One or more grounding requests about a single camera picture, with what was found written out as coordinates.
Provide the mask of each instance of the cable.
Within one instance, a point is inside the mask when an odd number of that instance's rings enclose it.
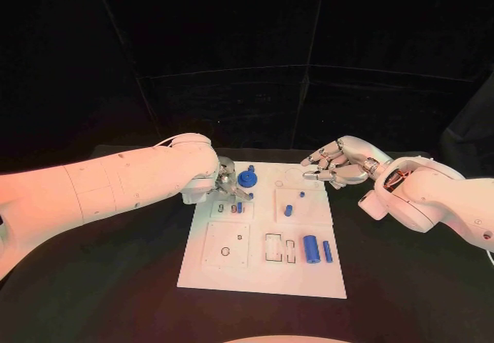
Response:
[[[492,263],[494,266],[494,258],[493,258],[492,252],[489,250],[486,250],[486,252],[487,252],[489,259],[492,260]]]
[[[168,141],[172,141],[173,140],[173,138],[178,138],[179,136],[184,136],[185,134],[178,134],[176,136],[172,136],[172,137],[169,137],[169,138],[166,138],[166,140],[163,140],[158,145],[155,145],[155,146],[159,146],[159,145],[162,145],[163,143],[166,143]]]

